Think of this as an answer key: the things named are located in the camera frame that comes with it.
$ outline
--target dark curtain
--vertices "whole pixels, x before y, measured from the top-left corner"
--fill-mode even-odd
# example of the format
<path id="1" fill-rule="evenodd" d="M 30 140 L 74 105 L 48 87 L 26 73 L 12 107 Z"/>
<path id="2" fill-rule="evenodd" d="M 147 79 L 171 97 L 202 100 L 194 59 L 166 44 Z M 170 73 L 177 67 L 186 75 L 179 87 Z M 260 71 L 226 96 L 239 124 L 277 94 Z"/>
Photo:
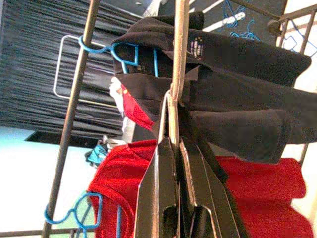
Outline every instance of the dark curtain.
<path id="1" fill-rule="evenodd" d="M 5 0 L 0 47 L 0 125 L 61 132 L 68 100 L 53 93 L 60 40 L 80 36 L 89 0 Z M 101 2 L 93 41 L 109 45 L 138 20 Z M 66 40 L 57 91 L 69 96 L 79 45 Z M 89 54 L 80 98 L 115 105 L 109 95 L 110 54 Z M 121 135 L 118 110 L 79 103 L 73 134 Z"/>

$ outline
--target red garment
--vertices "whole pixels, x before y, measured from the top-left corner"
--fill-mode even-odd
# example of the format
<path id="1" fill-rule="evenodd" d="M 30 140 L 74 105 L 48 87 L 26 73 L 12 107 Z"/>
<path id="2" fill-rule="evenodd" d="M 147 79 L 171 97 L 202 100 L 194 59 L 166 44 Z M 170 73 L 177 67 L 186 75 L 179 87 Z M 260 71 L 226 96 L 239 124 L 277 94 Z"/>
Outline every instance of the red garment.
<path id="1" fill-rule="evenodd" d="M 294 159 L 277 165 L 217 157 L 250 238 L 313 238 L 310 223 L 291 206 L 305 196 L 301 167 Z"/>
<path id="2" fill-rule="evenodd" d="M 122 207 L 121 237 L 132 238 L 138 185 L 152 158 L 155 140 L 115 147 L 97 169 L 88 191 L 103 195 L 103 212 L 96 238 L 114 238 L 117 205 Z M 277 165 L 217 157 L 228 174 L 226 187 L 250 238 L 312 238 L 310 223 L 290 206 L 305 195 L 301 168 L 294 159 Z M 97 198 L 92 198 L 95 214 Z"/>
<path id="3" fill-rule="evenodd" d="M 114 147 L 99 165 L 87 192 L 103 196 L 103 212 L 96 238 L 115 238 L 117 206 L 122 208 L 121 237 L 132 238 L 138 186 L 156 146 L 155 140 Z M 95 214 L 98 199 L 92 197 Z"/>
<path id="4" fill-rule="evenodd" d="M 128 90 L 121 85 L 123 92 L 123 108 L 124 114 L 134 121 L 137 125 L 151 130 L 151 126 L 153 125 L 153 121 L 150 120 L 148 115 L 145 114 L 144 111 L 140 108 L 135 99 L 130 95 Z"/>

